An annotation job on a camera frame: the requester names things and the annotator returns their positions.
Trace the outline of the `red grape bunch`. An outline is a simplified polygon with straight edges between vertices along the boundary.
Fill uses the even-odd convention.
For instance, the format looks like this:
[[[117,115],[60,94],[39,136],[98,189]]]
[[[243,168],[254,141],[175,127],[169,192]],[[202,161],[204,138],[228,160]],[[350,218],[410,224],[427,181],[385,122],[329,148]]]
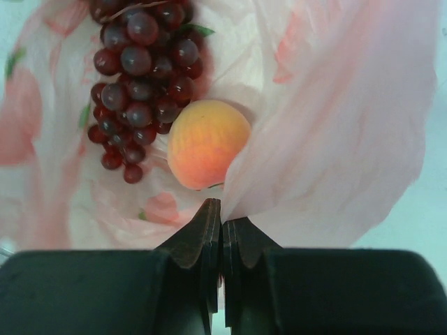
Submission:
[[[90,91],[93,124],[87,135],[103,147],[101,165],[142,180],[142,162],[193,100],[203,74],[210,30],[193,23],[192,1],[90,1],[101,26],[95,69],[108,78]]]

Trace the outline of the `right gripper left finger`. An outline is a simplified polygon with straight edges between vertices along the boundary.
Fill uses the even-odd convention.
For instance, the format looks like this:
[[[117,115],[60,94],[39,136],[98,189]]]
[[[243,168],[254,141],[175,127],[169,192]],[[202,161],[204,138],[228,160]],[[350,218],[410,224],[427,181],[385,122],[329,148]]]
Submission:
[[[209,334],[220,202],[154,250],[26,251],[1,266],[2,334]]]

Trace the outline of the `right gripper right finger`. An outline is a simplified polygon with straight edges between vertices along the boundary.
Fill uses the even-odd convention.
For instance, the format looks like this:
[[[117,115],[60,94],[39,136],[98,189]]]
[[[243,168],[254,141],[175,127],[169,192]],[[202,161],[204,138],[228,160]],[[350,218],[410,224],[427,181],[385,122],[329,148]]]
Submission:
[[[446,293],[417,253],[283,248],[249,219],[223,225],[233,334],[445,334]]]

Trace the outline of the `pink plastic bag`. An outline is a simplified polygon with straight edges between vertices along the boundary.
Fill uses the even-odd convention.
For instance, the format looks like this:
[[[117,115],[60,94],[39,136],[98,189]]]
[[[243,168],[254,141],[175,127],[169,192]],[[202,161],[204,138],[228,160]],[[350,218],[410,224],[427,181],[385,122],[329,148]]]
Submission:
[[[1,247],[152,248],[206,198],[289,246],[344,247],[422,169],[437,90],[440,1],[198,1],[198,94],[253,126],[224,182],[187,190],[161,136],[126,184],[87,139],[102,22],[128,1],[44,1],[6,62]]]

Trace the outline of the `orange peach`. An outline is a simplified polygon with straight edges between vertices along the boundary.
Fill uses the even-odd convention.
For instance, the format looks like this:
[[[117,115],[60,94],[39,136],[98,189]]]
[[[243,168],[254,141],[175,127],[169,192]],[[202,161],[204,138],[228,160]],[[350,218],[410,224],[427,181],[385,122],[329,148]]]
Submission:
[[[251,135],[251,125],[235,107],[198,100],[184,108],[168,134],[168,165],[181,185],[202,190],[222,184]]]

